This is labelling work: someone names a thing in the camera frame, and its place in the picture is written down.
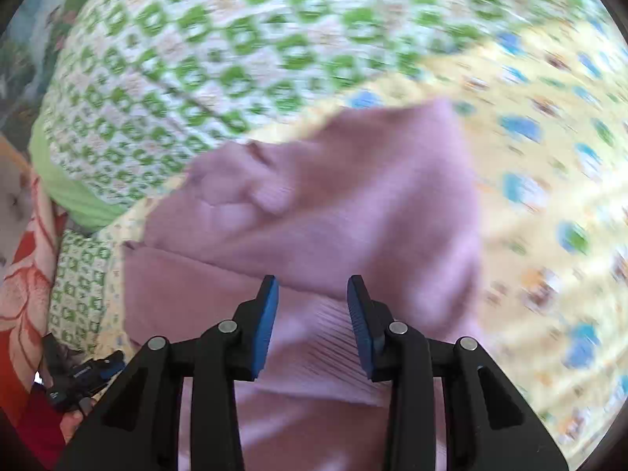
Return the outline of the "left hand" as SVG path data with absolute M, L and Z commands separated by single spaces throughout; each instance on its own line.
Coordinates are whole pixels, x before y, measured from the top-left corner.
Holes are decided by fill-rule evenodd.
M 68 444 L 73 435 L 76 434 L 77 429 L 79 429 L 79 426 L 85 417 L 91 413 L 95 405 L 96 401 L 94 399 L 84 398 L 79 403 L 78 409 L 63 414 L 63 418 L 60 422 L 60 431 L 65 444 Z

